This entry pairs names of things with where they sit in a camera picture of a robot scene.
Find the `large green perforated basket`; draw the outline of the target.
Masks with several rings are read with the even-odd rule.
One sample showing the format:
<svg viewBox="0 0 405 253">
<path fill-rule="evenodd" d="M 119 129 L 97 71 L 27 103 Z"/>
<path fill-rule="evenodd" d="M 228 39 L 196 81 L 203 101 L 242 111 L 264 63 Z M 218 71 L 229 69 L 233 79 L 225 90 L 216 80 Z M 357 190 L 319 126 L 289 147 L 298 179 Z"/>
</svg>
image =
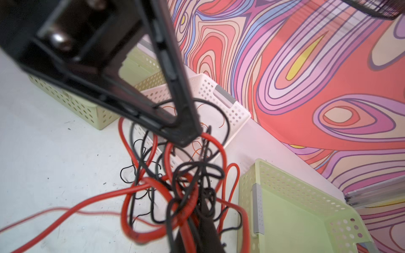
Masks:
<svg viewBox="0 0 405 253">
<path fill-rule="evenodd" d="M 376 253 L 358 212 L 257 159 L 239 180 L 252 253 Z"/>
</svg>

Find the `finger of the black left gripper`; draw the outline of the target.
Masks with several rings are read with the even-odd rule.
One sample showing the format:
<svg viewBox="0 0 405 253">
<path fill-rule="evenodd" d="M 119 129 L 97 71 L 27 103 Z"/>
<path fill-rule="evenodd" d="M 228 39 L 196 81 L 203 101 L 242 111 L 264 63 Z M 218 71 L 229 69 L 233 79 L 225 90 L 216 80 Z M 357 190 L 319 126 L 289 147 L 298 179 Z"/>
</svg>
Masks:
<svg viewBox="0 0 405 253">
<path fill-rule="evenodd" d="M 199 116 L 181 59 L 166 1 L 135 1 L 136 11 L 149 35 L 153 51 L 165 77 L 177 115 L 164 122 L 160 136 L 186 147 L 202 133 Z"/>
</svg>

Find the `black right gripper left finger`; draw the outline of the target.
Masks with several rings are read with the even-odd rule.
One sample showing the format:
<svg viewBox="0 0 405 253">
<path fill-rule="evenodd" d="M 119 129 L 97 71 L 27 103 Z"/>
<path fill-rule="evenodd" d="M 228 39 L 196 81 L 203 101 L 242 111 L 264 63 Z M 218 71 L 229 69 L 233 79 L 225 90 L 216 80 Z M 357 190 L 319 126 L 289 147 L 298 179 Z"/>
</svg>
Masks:
<svg viewBox="0 0 405 253">
<path fill-rule="evenodd" d="M 197 246 L 194 242 L 191 229 L 189 227 L 181 227 L 178 236 L 175 239 L 172 247 L 173 253 L 197 253 Z"/>
</svg>

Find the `white perforated basket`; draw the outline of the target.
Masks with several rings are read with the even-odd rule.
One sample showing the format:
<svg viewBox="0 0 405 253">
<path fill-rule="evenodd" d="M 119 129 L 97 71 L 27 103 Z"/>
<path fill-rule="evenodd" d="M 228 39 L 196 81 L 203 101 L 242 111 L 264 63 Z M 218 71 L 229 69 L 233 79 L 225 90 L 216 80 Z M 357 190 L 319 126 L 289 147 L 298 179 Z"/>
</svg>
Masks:
<svg viewBox="0 0 405 253">
<path fill-rule="evenodd" d="M 195 105 L 203 131 L 205 132 L 208 127 L 211 127 L 210 135 L 226 148 L 251 118 L 251 114 L 205 74 L 198 74 L 190 78 L 189 84 L 193 98 L 198 99 Z M 163 103 L 171 99 L 166 83 L 141 91 L 141 93 L 153 103 Z M 176 108 L 172 102 L 162 104 L 160 107 L 177 116 Z M 142 142 L 145 133 L 146 130 L 142 126 L 137 124 L 134 126 L 134 138 L 139 138 L 140 142 Z M 172 166 L 182 162 L 196 161 L 200 157 L 202 145 L 202 139 L 199 137 L 185 147 L 184 152 L 178 151 L 176 148 L 175 155 L 171 157 Z"/>
</svg>

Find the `small green perforated basket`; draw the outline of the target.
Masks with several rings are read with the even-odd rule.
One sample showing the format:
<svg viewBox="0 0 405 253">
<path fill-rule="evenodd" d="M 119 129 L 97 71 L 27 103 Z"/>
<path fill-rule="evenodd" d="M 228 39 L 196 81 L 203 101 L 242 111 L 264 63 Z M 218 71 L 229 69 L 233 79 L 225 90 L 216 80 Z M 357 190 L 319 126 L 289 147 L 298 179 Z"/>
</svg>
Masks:
<svg viewBox="0 0 405 253">
<path fill-rule="evenodd" d="M 138 43 L 127 54 L 119 70 L 119 77 L 139 91 L 148 90 L 165 83 L 157 57 L 151 45 L 145 40 Z M 40 90 L 97 130 L 104 129 L 119 118 L 117 114 L 71 92 L 48 84 L 33 75 L 29 75 L 28 78 Z"/>
</svg>

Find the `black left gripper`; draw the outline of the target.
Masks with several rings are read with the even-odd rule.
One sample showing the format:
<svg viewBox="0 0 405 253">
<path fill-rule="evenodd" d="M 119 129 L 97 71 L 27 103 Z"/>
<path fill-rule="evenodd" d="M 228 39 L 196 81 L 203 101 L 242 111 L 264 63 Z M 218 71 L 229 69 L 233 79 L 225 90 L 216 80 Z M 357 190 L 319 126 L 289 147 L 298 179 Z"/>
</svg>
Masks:
<svg viewBox="0 0 405 253">
<path fill-rule="evenodd" d="M 121 80 L 145 35 L 146 1 L 2 1 L 1 49 L 23 71 L 171 142 L 187 141 L 187 81 L 168 84 L 177 116 Z"/>
</svg>

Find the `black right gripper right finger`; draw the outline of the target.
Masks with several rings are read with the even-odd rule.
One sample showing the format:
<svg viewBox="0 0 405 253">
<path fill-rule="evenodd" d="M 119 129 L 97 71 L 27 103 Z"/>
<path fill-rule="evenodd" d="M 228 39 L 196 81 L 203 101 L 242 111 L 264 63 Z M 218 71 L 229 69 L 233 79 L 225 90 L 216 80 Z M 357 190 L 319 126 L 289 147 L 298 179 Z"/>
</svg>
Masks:
<svg viewBox="0 0 405 253">
<path fill-rule="evenodd" d="M 198 238 L 200 239 L 200 246 L 197 246 L 198 253 L 225 253 L 219 235 L 214 225 L 212 217 L 208 217 L 208 206 L 205 202 L 201 204 L 202 211 L 199 216 L 198 225 Z"/>
</svg>

